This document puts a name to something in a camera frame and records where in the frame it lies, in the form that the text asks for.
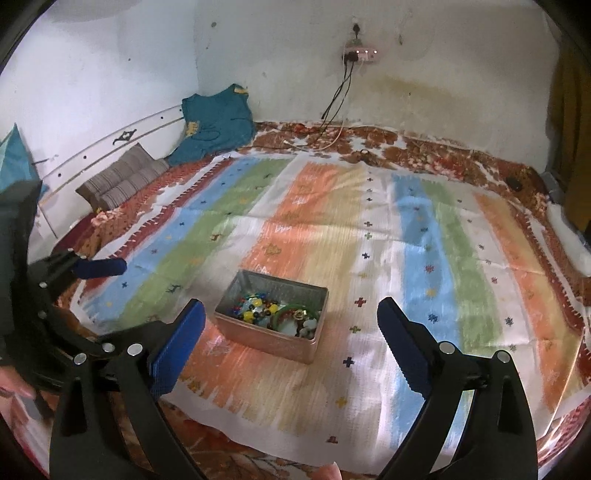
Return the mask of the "right hand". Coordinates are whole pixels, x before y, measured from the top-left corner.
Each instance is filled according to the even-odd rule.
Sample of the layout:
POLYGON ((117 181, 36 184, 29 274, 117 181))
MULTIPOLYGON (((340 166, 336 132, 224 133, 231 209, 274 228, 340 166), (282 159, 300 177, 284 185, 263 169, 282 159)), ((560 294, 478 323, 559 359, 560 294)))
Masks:
POLYGON ((338 464, 332 462, 315 470, 311 480, 342 480, 342 472, 338 464))

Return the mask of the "left hand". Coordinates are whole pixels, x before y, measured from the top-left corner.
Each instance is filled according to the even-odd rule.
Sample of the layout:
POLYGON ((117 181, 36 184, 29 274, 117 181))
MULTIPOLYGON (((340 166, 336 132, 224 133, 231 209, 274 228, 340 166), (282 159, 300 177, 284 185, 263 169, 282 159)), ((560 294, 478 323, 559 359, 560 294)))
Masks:
POLYGON ((13 366, 1 367, 1 395, 19 398, 27 416, 33 420, 49 421, 54 416, 42 392, 29 385, 13 366))

